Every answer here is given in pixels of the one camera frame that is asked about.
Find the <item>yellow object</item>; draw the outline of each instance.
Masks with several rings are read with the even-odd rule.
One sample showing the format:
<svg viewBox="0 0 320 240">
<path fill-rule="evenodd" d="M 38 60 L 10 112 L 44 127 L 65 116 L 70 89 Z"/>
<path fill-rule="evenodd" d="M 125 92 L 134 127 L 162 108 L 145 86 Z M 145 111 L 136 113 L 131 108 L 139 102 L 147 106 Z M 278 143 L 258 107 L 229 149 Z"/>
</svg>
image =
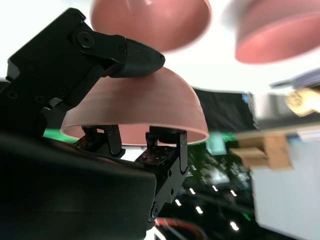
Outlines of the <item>yellow object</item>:
<svg viewBox="0 0 320 240">
<path fill-rule="evenodd" d="M 302 88 L 289 93 L 286 97 L 287 106 L 299 117 L 314 112 L 320 113 L 320 91 L 315 88 Z"/>
</svg>

